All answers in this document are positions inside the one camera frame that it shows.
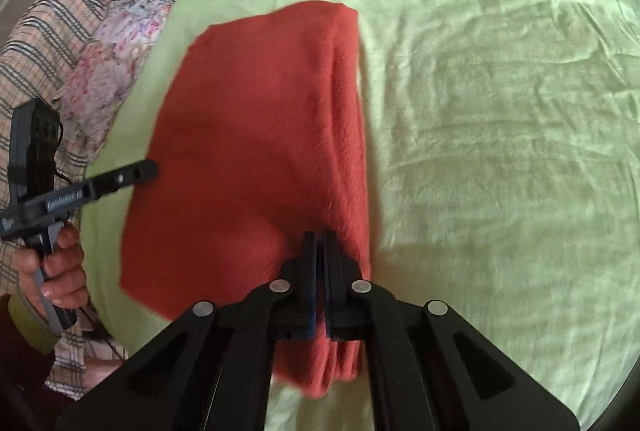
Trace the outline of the person's left hand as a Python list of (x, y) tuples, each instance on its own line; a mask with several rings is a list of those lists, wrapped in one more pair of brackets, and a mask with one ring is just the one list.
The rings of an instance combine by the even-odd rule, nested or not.
[(13, 265), (18, 274), (18, 286), (28, 303), (47, 321), (42, 300), (65, 310), (85, 307), (89, 301), (87, 276), (82, 262), (85, 252), (78, 229), (66, 223), (58, 233), (58, 250), (40, 260), (37, 252), (20, 247)]

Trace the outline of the dark red sleeve forearm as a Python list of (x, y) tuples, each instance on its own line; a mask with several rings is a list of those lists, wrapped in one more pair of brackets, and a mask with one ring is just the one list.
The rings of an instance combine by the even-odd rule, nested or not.
[(72, 401), (46, 381), (55, 360), (58, 335), (20, 295), (1, 297), (1, 428), (53, 430)]

